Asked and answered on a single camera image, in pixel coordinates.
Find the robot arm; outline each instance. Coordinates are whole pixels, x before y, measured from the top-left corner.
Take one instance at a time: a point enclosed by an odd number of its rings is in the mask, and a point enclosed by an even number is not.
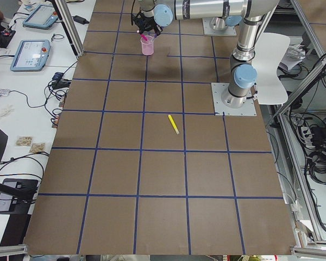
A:
[[[173,19],[188,20],[205,17],[241,16],[239,40],[230,57],[231,82],[222,94],[224,104],[239,108],[246,100],[249,89],[255,84],[256,70],[251,66],[255,57],[255,42],[260,34],[264,15],[272,11],[279,0],[138,0],[140,12],[133,21],[139,33],[155,30]]]

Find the plastic cup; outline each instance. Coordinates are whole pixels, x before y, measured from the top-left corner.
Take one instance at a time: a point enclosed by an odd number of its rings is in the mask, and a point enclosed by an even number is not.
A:
[[[154,38],[150,35],[145,35],[147,41],[144,38],[141,38],[141,50],[143,55],[152,55],[154,52],[153,42]]]

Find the metal mounting plate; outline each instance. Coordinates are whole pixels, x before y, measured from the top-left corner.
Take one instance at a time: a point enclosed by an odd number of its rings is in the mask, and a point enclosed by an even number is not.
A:
[[[245,104],[238,108],[233,109],[225,105],[221,100],[221,94],[228,88],[229,83],[211,83],[212,99],[214,100],[214,110],[216,116],[230,115],[230,116],[257,116],[254,101],[252,99],[246,100]]]
[[[214,30],[210,27],[212,17],[203,18],[204,35],[211,36],[237,36],[234,26],[229,26],[224,31]]]

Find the grid square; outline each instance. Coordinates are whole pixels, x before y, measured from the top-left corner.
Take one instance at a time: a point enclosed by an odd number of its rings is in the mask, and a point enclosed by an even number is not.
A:
[[[116,32],[120,23],[120,17],[120,14],[93,13],[87,30]]]
[[[109,79],[111,60],[111,54],[86,53],[78,59],[73,78],[107,80]]]
[[[227,150],[222,118],[213,115],[186,115],[186,148],[200,151]]]
[[[180,58],[168,53],[155,53],[148,58],[147,79],[163,82],[181,82]]]
[[[187,113],[215,113],[211,84],[184,84],[184,104]]]
[[[142,152],[140,195],[185,195],[183,152]]]
[[[232,154],[231,160],[237,196],[283,196],[274,167],[273,155],[239,153]]]
[[[189,211],[192,254],[242,253],[234,200],[191,198]]]
[[[145,80],[146,57],[140,55],[115,55],[112,80]]]
[[[259,108],[256,112],[256,117],[225,117],[231,151],[271,151]]]
[[[229,83],[231,79],[229,59],[216,59],[219,83]]]
[[[105,113],[100,148],[140,148],[142,114]]]
[[[162,34],[154,40],[154,52],[157,54],[180,56],[180,38],[174,34]]]
[[[85,201],[86,197],[40,195],[24,239],[29,253],[51,253],[51,249],[53,254],[76,253]]]
[[[110,82],[106,110],[142,111],[144,83]]]
[[[147,83],[145,110],[182,112],[181,84],[157,82]]]
[[[130,14],[132,5],[133,5],[132,0],[124,0],[123,13]],[[135,1],[133,10],[139,10],[139,8],[140,8],[139,3],[137,1]]]
[[[52,150],[39,192],[87,193],[94,153],[94,150]]]
[[[91,193],[135,195],[139,151],[98,151]]]
[[[53,146],[95,148],[101,117],[101,113],[63,111]]]
[[[137,31],[137,26],[135,24],[131,25],[130,11],[128,13],[129,14],[122,14],[121,24],[120,24],[120,31],[121,32],[132,32],[133,34],[137,35],[137,32],[136,32]]]
[[[180,20],[181,34],[197,34],[204,35],[203,20]]]
[[[122,2],[123,0],[97,0],[93,12],[120,13]]]
[[[83,46],[87,52],[113,53],[117,33],[87,32]]]
[[[184,82],[213,83],[216,81],[216,66],[213,58],[183,57]]]
[[[139,34],[119,33],[116,53],[142,54]]]
[[[296,242],[284,200],[238,200],[238,207],[246,254],[291,253]]]
[[[239,35],[238,27],[235,27],[237,35]],[[222,36],[213,36],[212,40],[214,41],[214,50],[216,57],[229,58],[236,48],[238,43],[237,37],[222,37]]]
[[[179,33],[179,21],[173,20],[169,26],[163,29],[164,34],[178,34]]]
[[[187,176],[191,196],[234,196],[226,153],[188,153]]]
[[[136,254],[188,254],[186,200],[140,198]]]
[[[135,198],[90,197],[80,253],[132,253]]]
[[[183,56],[214,57],[210,36],[181,36],[181,51]]]
[[[103,110],[108,81],[73,80],[64,109]]]
[[[143,148],[183,150],[184,130],[182,115],[172,115],[180,134],[176,134],[167,114],[145,114]]]

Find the brown table surface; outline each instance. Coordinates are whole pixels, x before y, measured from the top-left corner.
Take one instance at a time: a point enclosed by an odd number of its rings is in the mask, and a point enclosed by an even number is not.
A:
[[[290,254],[259,106],[257,117],[214,115],[210,83],[229,81],[237,38],[203,36],[201,20],[174,21],[145,57],[131,3],[96,3],[29,253]]]

